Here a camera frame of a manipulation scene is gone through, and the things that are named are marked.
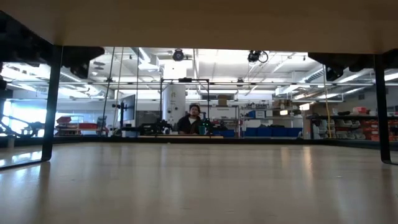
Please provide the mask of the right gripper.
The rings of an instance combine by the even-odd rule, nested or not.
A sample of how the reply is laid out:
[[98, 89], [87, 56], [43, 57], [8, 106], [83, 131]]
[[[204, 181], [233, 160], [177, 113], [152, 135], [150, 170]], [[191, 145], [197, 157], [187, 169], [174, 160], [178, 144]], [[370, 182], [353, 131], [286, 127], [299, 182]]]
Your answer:
[[350, 72], [360, 72], [365, 68], [373, 68], [373, 57], [371, 55], [309, 52], [308, 57], [326, 66], [327, 81], [334, 81], [341, 77], [346, 69]]

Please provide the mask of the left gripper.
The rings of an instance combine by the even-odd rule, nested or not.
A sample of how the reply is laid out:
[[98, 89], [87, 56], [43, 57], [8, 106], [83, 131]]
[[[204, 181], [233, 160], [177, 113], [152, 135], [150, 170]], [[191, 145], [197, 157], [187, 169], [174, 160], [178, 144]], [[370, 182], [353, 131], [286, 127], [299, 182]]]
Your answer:
[[69, 68], [78, 78], [88, 78], [90, 61], [103, 55], [104, 52], [103, 47], [64, 47], [62, 66]]

